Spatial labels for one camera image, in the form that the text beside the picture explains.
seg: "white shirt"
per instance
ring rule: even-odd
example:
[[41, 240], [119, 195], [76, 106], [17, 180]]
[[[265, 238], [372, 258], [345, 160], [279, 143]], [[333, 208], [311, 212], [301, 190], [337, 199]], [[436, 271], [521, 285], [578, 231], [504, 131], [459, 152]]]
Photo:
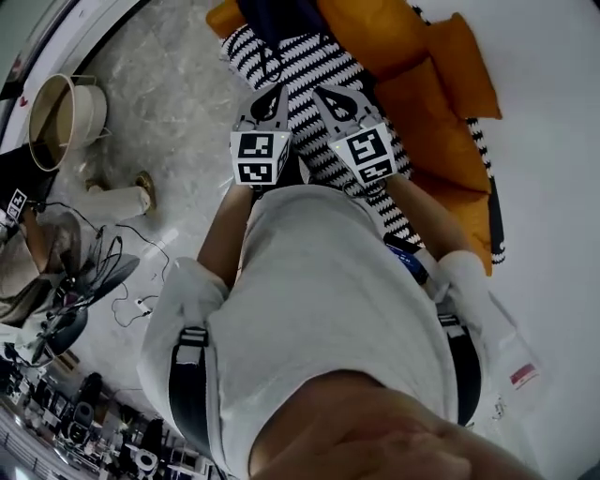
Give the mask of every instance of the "white shirt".
[[[254, 208], [231, 292], [191, 259], [177, 260], [169, 274], [142, 347], [142, 386], [175, 428], [171, 351], [184, 326], [207, 320], [225, 458], [239, 478], [248, 478], [250, 449], [266, 422], [324, 373], [366, 373], [457, 421], [456, 373], [435, 305], [383, 243], [377, 218], [366, 203], [327, 187], [275, 190]], [[479, 259], [456, 254], [449, 277], [485, 284]], [[173, 315], [181, 305], [185, 315]]]

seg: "person's right arm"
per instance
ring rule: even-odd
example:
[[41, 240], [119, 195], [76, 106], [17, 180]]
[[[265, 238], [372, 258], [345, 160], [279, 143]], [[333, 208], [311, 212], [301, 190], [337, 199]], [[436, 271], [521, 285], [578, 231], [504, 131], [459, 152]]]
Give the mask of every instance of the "person's right arm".
[[438, 201], [399, 173], [386, 178], [386, 190], [439, 261], [458, 250], [473, 251], [458, 221]]

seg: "orange pillow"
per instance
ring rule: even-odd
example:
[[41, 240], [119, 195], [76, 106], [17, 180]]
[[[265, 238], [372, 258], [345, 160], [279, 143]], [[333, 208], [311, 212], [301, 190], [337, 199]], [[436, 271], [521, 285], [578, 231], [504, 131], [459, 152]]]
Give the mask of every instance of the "orange pillow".
[[460, 118], [503, 117], [475, 35], [459, 13], [427, 29], [427, 48]]
[[467, 124], [448, 104], [431, 59], [375, 87], [414, 168], [458, 186], [491, 191]]
[[427, 56], [426, 25], [404, 0], [317, 0], [339, 44], [379, 79]]
[[235, 0], [225, 0], [206, 14], [206, 23], [219, 38], [227, 38], [247, 22]]
[[487, 275], [491, 276], [488, 195], [455, 187], [417, 170], [412, 173], [411, 180], [458, 220], [470, 240], [473, 251], [484, 264]]

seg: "gray floor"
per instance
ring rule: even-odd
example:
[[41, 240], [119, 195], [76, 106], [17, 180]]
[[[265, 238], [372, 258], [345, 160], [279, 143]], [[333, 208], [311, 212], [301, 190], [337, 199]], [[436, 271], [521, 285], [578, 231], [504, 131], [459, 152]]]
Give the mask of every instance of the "gray floor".
[[[232, 177], [229, 133], [247, 88], [219, 60], [219, 42], [204, 17], [218, 0], [152, 0], [101, 49], [86, 74], [95, 75], [109, 101], [112, 136], [89, 147], [60, 172], [54, 196], [76, 202], [83, 181], [103, 176], [111, 188], [147, 170], [157, 189], [157, 211], [129, 222], [174, 259], [195, 256]], [[134, 233], [122, 234], [125, 251], [142, 258], [126, 282], [129, 298], [114, 304], [121, 323], [141, 312], [136, 298], [158, 294], [166, 260]], [[73, 347], [82, 367], [104, 376], [113, 389], [137, 389], [135, 364], [146, 319], [122, 328], [112, 302], [123, 288], [91, 308], [89, 324]], [[153, 305], [156, 299], [149, 299]], [[147, 408], [143, 393], [124, 391]]]

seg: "bucket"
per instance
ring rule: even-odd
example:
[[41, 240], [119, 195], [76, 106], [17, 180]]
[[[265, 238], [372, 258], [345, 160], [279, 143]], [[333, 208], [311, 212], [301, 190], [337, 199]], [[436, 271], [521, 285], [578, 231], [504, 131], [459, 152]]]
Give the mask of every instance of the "bucket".
[[29, 114], [29, 146], [44, 172], [57, 170], [68, 154], [102, 135], [107, 102], [96, 85], [75, 85], [52, 75], [37, 92]]

